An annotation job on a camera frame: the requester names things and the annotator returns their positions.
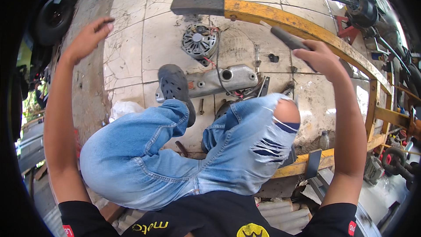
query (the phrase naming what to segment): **alternator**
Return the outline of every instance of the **alternator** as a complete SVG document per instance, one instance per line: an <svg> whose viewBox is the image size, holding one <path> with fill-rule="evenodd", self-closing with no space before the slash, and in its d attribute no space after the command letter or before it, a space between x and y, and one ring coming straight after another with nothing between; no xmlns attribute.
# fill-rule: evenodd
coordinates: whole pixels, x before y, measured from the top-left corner
<svg viewBox="0 0 421 237"><path fill-rule="evenodd" d="M195 24L183 34L182 49L205 67L209 62L204 57L212 60L218 49L218 33L212 30L203 24Z"/></svg>

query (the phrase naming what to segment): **white plastic bag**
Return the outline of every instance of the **white plastic bag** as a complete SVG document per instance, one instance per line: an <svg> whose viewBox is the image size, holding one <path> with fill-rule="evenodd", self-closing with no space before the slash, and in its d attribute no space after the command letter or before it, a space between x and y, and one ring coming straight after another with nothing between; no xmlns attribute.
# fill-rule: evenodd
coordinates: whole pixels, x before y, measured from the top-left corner
<svg viewBox="0 0 421 237"><path fill-rule="evenodd" d="M132 101L117 101L111 108L111 117L109 122L113 122L115 119L122 117L128 113L141 113L145 109L138 103Z"/></svg>

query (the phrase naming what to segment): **leg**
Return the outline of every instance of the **leg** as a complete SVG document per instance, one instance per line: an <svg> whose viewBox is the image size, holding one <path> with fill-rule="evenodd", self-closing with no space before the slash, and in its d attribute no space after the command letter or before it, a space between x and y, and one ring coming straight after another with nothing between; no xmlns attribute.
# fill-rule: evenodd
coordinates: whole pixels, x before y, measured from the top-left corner
<svg viewBox="0 0 421 237"><path fill-rule="evenodd" d="M216 125L216 145L197 175L200 193L252 195L288 159L299 127L298 109L290 98L274 93L235 103L224 117L225 125ZM204 139L213 131L205 130Z"/></svg>
<svg viewBox="0 0 421 237"><path fill-rule="evenodd" d="M194 190L198 161L160 148L182 136L189 110L176 99L127 114L85 143L80 168L93 191L119 205L157 210Z"/></svg>

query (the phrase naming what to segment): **hand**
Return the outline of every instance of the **hand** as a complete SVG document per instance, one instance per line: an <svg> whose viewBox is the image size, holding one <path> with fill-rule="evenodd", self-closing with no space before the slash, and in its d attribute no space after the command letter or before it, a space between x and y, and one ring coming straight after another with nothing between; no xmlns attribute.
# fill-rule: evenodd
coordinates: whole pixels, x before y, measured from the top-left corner
<svg viewBox="0 0 421 237"><path fill-rule="evenodd" d="M99 18L88 24L77 35L76 39L64 51L63 56L68 56L73 65L79 63L81 59L89 55L97 46L98 42L112 31L114 28L112 17Z"/></svg>
<svg viewBox="0 0 421 237"><path fill-rule="evenodd" d="M344 77L343 73L348 76L338 57L325 43L310 39L303 40L303 43L313 51L296 49L293 50L293 54L308 61L316 71L324 74L329 82L335 81L338 77Z"/></svg>

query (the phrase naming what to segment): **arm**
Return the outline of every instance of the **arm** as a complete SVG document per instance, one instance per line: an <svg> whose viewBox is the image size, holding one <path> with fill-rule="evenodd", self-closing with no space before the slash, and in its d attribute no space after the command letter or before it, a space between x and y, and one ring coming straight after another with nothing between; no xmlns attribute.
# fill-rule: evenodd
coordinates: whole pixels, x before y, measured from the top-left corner
<svg viewBox="0 0 421 237"><path fill-rule="evenodd" d="M90 54L113 29L112 18L88 24L60 57L51 84L44 124L44 153L50 183L59 203L79 200L91 202L77 168L71 82L73 67Z"/></svg>
<svg viewBox="0 0 421 237"><path fill-rule="evenodd" d="M336 103L335 173L320 207L332 203L357 205L367 155L364 121L351 79L338 58L322 42L305 40L314 51L294 50L328 81L332 82Z"/></svg>

